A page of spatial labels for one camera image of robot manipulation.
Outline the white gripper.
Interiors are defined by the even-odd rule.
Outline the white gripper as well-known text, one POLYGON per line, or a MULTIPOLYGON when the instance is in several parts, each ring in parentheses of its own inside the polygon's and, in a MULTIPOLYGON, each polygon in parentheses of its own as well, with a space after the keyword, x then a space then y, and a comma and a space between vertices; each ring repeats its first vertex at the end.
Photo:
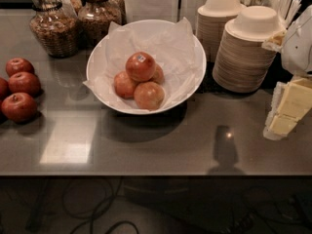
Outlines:
POLYGON ((277 83, 265 121, 263 136, 280 140, 312 109, 312 79, 303 78, 312 76, 312 5, 292 22, 288 31, 274 34, 261 47, 281 51, 283 68, 297 75, 288 83, 277 83))

